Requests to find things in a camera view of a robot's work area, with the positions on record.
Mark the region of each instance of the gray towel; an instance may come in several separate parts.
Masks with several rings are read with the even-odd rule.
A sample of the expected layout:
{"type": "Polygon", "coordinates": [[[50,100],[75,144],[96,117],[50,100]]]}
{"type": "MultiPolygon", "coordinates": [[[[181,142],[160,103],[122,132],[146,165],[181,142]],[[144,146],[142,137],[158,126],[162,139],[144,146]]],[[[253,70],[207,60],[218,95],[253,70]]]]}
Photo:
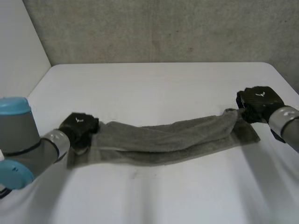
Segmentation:
{"type": "Polygon", "coordinates": [[[69,151],[67,167],[102,162],[166,165],[259,140],[251,125],[242,120],[238,110],[233,109],[227,109],[221,116],[161,126],[100,123],[100,129],[85,153],[69,151]]]}

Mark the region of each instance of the silver metal ring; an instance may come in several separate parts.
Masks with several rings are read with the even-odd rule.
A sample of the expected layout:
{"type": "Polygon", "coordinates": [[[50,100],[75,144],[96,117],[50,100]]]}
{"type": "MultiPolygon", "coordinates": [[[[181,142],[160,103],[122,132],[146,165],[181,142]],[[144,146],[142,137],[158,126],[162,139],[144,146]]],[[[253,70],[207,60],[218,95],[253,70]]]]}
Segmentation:
{"type": "Polygon", "coordinates": [[[281,107],[269,118],[270,128],[281,137],[281,131],[286,123],[299,117],[299,111],[290,106],[281,107]]]}
{"type": "Polygon", "coordinates": [[[58,159],[63,156],[71,147],[69,138],[59,130],[52,130],[45,134],[43,138],[49,139],[53,144],[55,144],[59,150],[58,159]]]}

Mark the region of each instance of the concrete wall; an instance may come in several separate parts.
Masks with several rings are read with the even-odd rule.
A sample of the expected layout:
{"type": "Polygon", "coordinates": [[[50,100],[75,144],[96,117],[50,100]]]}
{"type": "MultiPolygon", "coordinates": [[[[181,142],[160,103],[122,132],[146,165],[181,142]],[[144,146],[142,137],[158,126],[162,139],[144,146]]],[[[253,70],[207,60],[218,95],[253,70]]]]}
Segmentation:
{"type": "Polygon", "coordinates": [[[297,0],[23,1],[52,65],[267,62],[299,91],[297,0]]]}
{"type": "Polygon", "coordinates": [[[22,0],[0,0],[0,98],[26,97],[50,67],[22,0]]]}

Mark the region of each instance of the white table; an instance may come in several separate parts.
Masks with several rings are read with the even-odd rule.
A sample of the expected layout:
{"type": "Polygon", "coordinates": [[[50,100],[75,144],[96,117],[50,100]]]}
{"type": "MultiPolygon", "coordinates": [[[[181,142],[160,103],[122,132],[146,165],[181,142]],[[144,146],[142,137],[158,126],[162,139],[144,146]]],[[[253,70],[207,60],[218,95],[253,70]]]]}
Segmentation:
{"type": "MultiPolygon", "coordinates": [[[[40,134],[71,112],[104,122],[168,124],[236,108],[239,90],[272,87],[286,104],[299,97],[266,63],[57,65],[29,97],[40,134]]],[[[2,224],[299,223],[299,156],[254,124],[261,142],[159,166],[65,161],[0,201],[2,224]]]]}

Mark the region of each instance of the light blue cap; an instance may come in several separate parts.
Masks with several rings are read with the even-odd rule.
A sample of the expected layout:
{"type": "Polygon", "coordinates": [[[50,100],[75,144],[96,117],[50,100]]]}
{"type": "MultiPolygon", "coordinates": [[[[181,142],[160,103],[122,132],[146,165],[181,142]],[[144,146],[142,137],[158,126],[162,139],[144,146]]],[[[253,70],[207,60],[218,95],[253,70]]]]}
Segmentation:
{"type": "Polygon", "coordinates": [[[29,103],[24,97],[0,98],[0,115],[18,115],[30,111],[29,103]]]}
{"type": "Polygon", "coordinates": [[[10,190],[22,189],[33,182],[33,173],[14,160],[0,161],[0,183],[10,190]]]}

